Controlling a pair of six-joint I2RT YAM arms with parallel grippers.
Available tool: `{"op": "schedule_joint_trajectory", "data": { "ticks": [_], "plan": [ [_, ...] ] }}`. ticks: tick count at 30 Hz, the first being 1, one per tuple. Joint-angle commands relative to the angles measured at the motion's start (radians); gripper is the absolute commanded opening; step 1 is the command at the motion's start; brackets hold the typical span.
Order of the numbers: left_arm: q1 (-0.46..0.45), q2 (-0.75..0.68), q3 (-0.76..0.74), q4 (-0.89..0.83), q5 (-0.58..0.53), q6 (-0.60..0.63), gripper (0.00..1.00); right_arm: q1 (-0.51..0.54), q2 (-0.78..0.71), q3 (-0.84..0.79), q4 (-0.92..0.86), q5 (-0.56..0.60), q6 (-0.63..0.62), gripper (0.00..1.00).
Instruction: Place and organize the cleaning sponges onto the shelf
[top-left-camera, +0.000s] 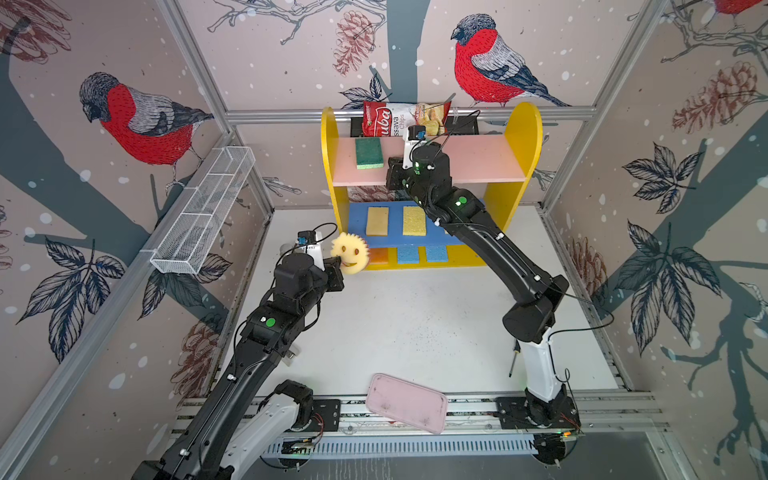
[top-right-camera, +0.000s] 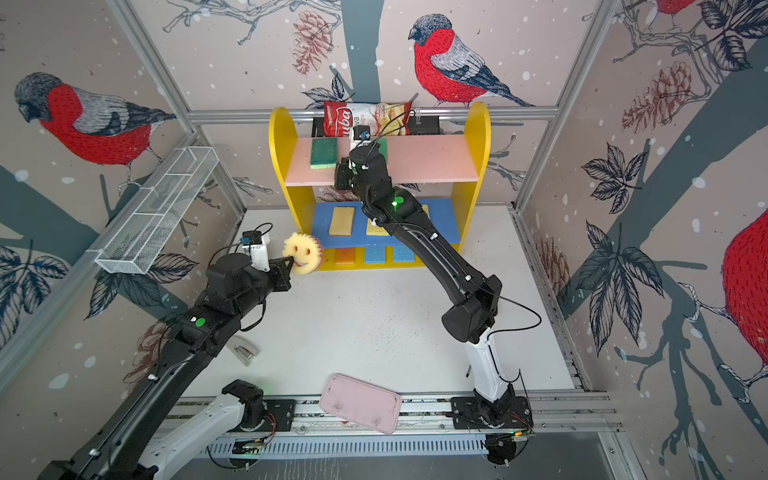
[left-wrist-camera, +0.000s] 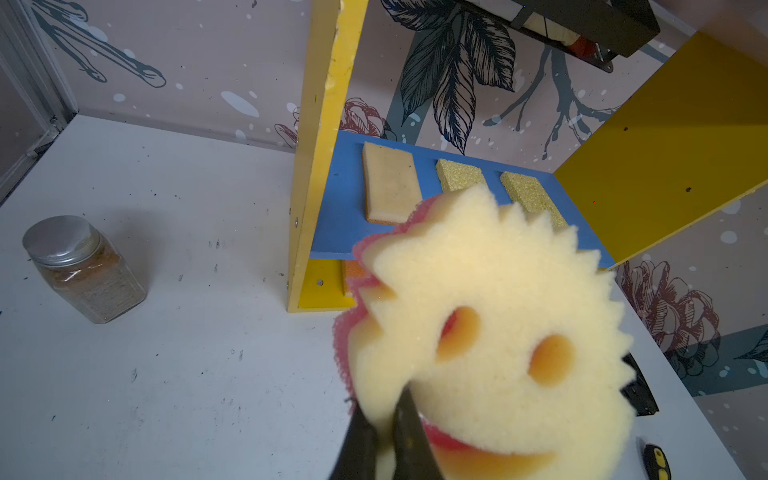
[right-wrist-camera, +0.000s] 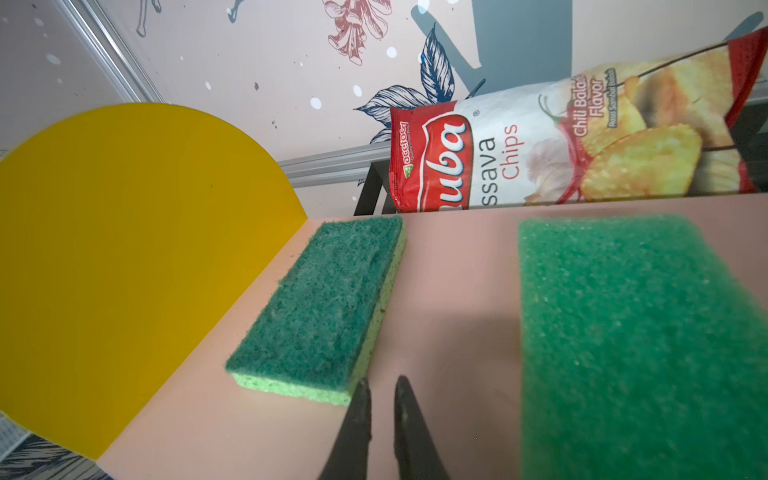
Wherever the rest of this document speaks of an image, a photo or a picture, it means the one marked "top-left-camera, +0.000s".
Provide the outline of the beige orange-backed sponge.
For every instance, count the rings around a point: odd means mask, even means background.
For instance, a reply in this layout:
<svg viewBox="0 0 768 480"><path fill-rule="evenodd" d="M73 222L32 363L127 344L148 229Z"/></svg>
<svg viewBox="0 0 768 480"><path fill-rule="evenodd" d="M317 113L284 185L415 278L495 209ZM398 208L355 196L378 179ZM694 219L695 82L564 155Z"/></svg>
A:
<svg viewBox="0 0 768 480"><path fill-rule="evenodd" d="M367 210L366 235L386 237L389 230L389 208L369 207Z"/></svg>

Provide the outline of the orange rectangular sponge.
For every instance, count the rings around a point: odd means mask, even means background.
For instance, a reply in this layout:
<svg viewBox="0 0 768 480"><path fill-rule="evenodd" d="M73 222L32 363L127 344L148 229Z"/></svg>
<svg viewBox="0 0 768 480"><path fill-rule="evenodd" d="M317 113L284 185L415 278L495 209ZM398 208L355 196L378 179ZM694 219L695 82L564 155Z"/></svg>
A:
<svg viewBox="0 0 768 480"><path fill-rule="evenodd" d="M386 265L389 263L388 248L373 248L369 250L370 265Z"/></svg>

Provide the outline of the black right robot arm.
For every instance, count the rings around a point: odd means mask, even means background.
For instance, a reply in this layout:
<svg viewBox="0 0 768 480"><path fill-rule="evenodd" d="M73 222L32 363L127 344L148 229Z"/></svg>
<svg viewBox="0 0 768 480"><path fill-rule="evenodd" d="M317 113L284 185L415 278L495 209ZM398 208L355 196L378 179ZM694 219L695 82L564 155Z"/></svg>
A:
<svg viewBox="0 0 768 480"><path fill-rule="evenodd" d="M403 191L436 226L455 237L498 276L515 304L502 317L519 343L527 385L527 417L549 425L567 408L567 391L556 378L548 336L569 283L552 276L519 249L471 191L453 185L450 159L436 144L417 147L406 157L388 159L386 187Z"/></svg>

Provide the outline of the yellow smiley round sponge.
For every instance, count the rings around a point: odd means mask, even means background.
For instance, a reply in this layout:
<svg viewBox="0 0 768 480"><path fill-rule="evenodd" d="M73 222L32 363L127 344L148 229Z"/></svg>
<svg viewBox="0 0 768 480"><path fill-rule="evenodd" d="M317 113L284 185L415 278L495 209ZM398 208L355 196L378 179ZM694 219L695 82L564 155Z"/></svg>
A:
<svg viewBox="0 0 768 480"><path fill-rule="evenodd" d="M364 239L351 233L341 233L332 242L331 255L339 257L344 275L354 275L369 263L369 248Z"/></svg>

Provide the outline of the dark green scouring sponge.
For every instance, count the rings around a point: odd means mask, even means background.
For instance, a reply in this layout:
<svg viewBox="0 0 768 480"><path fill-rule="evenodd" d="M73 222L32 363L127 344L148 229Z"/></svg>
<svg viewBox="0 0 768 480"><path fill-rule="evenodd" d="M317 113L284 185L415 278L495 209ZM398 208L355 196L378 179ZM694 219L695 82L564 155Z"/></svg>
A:
<svg viewBox="0 0 768 480"><path fill-rule="evenodd" d="M360 137L355 140L355 162L358 170L384 167L381 140L378 137Z"/></svg>

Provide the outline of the blue cellulose sponge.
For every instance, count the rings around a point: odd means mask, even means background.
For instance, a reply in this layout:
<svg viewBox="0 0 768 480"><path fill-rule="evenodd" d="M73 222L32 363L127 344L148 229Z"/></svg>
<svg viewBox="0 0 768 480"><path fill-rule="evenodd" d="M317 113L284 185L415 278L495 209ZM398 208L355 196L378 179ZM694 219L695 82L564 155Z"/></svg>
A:
<svg viewBox="0 0 768 480"><path fill-rule="evenodd" d="M397 263L399 265L415 265L420 263L419 247L413 245L397 248Z"/></svg>
<svg viewBox="0 0 768 480"><path fill-rule="evenodd" d="M447 263L449 261L446 246L427 246L425 252L428 263Z"/></svg>

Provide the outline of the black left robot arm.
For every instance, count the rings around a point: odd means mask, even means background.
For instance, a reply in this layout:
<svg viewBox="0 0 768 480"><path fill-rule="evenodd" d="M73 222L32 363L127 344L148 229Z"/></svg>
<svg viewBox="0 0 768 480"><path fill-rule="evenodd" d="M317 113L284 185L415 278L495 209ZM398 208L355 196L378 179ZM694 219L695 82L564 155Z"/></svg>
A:
<svg viewBox="0 0 768 480"><path fill-rule="evenodd" d="M141 462L134 479L233 479L227 449L247 408L307 328L306 317L328 292L344 288L341 259L317 263L302 251L281 257L273 285L249 314L232 359L189 427L161 459Z"/></svg>

